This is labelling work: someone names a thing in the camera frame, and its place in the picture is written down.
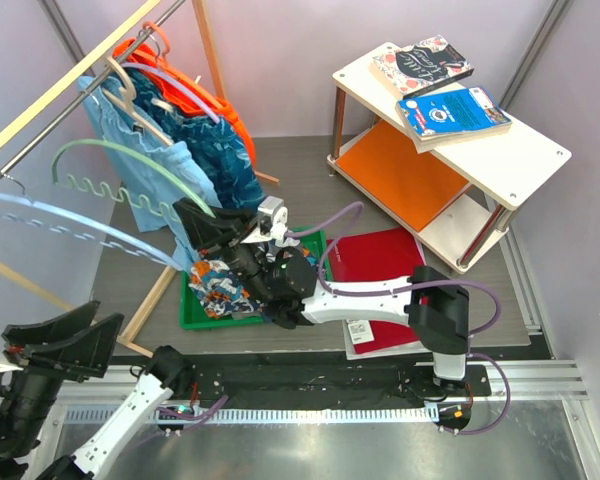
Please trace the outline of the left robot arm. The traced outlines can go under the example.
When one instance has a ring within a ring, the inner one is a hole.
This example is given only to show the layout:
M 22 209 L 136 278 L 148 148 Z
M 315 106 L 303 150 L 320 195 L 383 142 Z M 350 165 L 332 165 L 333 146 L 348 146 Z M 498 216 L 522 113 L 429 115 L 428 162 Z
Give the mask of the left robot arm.
M 0 381 L 0 479 L 20 479 L 27 472 L 23 459 L 40 445 L 40 433 L 64 383 L 104 378 L 124 316 L 112 313 L 97 320 L 99 306 L 93 300 L 49 320 L 9 324 L 3 330 L 10 381 Z M 171 346 L 158 348 L 100 428 L 72 453 L 53 461 L 40 478 L 104 478 L 161 404 L 191 391 L 193 377 L 193 364 L 183 354 Z

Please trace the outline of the mint green hanger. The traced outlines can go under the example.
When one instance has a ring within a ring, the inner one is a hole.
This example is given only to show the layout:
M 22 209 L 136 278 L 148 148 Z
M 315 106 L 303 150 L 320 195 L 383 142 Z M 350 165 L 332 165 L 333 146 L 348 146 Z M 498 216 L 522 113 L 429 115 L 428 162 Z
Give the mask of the mint green hanger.
M 104 181 L 78 179 L 70 173 L 60 176 L 62 156 L 82 146 L 99 147 L 106 152 L 122 182 L 119 189 Z M 181 222 L 172 210 L 172 203 L 191 193 L 208 206 L 220 205 L 213 183 L 182 142 L 170 147 L 149 148 L 142 145 L 134 149 L 108 140 L 74 140 L 56 151 L 51 175 L 53 183 L 58 186 L 128 204 L 141 232 L 158 230 L 170 224 L 179 226 Z

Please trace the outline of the orange teal cartoon shorts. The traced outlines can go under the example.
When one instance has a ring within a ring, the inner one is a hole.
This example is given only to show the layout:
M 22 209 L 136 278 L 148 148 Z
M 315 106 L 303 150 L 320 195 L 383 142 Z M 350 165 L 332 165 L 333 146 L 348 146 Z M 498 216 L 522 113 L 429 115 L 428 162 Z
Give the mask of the orange teal cartoon shorts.
M 264 313 L 263 304 L 250 296 L 238 277 L 221 260 L 193 263 L 188 277 L 188 286 L 212 320 L 259 316 L 265 323 L 272 322 Z

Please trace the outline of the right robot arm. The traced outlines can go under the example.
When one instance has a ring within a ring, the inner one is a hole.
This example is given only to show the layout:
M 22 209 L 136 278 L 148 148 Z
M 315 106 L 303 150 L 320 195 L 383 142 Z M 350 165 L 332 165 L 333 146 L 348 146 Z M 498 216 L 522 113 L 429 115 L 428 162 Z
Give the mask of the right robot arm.
M 287 227 L 282 199 L 256 210 L 202 208 L 189 198 L 173 205 L 201 259 L 192 288 L 219 316 L 260 313 L 294 329 L 339 320 L 382 321 L 410 327 L 432 353 L 431 380 L 452 395 L 468 381 L 468 292 L 429 267 L 378 282 L 330 282 Z

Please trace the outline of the light blue hanger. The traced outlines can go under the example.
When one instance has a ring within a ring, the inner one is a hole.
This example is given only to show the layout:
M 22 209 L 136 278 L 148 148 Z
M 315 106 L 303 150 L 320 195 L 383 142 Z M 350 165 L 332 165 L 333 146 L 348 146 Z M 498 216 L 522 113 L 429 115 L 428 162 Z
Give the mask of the light blue hanger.
M 136 258 L 182 271 L 183 267 L 159 248 L 122 230 L 65 208 L 33 200 L 25 193 L 0 193 L 0 219 L 119 250 Z

